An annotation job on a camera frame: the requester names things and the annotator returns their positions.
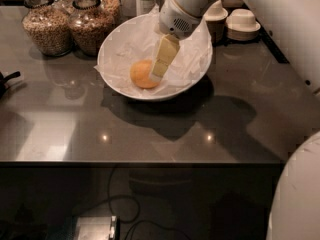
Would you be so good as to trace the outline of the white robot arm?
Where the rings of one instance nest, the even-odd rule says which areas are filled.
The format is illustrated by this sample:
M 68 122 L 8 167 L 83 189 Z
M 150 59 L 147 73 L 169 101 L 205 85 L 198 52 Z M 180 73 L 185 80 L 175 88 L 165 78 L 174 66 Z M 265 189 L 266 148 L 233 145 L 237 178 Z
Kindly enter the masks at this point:
M 171 43 L 194 32 L 217 0 L 166 0 L 150 77 L 163 78 L 176 53 Z M 314 97 L 320 92 L 320 0 L 243 0 Z M 320 240 L 320 131 L 291 155 L 279 178 L 266 240 Z

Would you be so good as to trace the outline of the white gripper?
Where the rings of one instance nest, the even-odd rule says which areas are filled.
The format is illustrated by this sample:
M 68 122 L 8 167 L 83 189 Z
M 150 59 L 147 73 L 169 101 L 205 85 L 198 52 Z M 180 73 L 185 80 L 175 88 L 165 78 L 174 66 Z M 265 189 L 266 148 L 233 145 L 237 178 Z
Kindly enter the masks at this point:
M 159 30 L 163 35 L 152 61 L 149 78 L 160 82 L 180 50 L 179 39 L 191 36 L 201 23 L 199 17 L 186 12 L 176 0 L 166 0 L 159 13 Z

